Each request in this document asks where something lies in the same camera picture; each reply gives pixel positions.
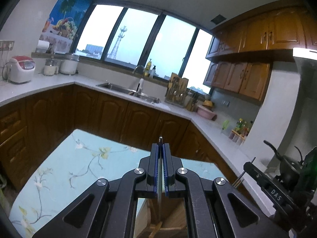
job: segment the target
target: light blue tablecloth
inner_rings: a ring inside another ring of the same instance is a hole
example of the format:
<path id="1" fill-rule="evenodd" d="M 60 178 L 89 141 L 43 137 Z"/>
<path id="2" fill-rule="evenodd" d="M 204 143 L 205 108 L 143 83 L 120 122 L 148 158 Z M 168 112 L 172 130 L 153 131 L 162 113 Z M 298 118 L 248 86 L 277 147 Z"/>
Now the light blue tablecloth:
<path id="1" fill-rule="evenodd" d="M 74 130 L 30 177 L 13 203 L 9 219 L 22 237 L 30 238 L 97 179 L 119 179 L 149 155 L 149 151 Z M 182 162 L 200 177 L 223 176 L 212 163 Z M 137 212 L 143 201 L 139 199 Z"/>

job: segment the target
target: pink bowl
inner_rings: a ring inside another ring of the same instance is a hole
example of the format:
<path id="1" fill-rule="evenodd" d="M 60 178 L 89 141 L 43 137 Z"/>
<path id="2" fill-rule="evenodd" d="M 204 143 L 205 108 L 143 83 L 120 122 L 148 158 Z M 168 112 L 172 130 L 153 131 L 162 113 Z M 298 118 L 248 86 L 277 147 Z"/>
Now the pink bowl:
<path id="1" fill-rule="evenodd" d="M 208 110 L 206 107 L 202 105 L 198 106 L 197 113 L 208 120 L 211 120 L 212 118 L 216 116 L 214 112 Z"/>

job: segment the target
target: triangular cutout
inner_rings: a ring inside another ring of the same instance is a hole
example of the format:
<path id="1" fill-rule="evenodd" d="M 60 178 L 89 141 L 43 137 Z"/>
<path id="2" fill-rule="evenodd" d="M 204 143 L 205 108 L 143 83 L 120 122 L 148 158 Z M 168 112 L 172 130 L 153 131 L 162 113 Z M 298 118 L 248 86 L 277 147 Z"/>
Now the triangular cutout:
<path id="1" fill-rule="evenodd" d="M 78 229 L 81 228 L 94 198 L 95 196 L 93 194 L 87 195 L 86 198 L 84 198 L 63 218 L 64 222 Z"/>
<path id="2" fill-rule="evenodd" d="M 233 193 L 229 193 L 228 198 L 241 228 L 247 227 L 259 221 L 258 216 Z"/>

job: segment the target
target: rice cooker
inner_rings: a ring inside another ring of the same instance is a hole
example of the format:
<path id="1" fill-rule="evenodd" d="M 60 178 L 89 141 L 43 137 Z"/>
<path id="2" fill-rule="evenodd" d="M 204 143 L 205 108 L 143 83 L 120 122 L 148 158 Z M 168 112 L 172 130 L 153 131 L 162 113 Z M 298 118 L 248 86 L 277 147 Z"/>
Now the rice cooker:
<path id="1" fill-rule="evenodd" d="M 67 53 L 61 64 L 60 72 L 67 75 L 74 75 L 79 62 L 79 55 Z"/>
<path id="2" fill-rule="evenodd" d="M 32 80 L 35 62 L 28 56 L 13 56 L 5 66 L 4 78 L 14 83 L 24 83 Z"/>

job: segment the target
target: power strip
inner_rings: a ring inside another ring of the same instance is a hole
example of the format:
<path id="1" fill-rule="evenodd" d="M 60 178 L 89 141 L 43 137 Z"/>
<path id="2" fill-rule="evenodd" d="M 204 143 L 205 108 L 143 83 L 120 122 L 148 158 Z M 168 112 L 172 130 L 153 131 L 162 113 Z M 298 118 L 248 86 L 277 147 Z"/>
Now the power strip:
<path id="1" fill-rule="evenodd" d="M 0 51 L 12 50 L 14 41 L 12 40 L 0 40 Z"/>

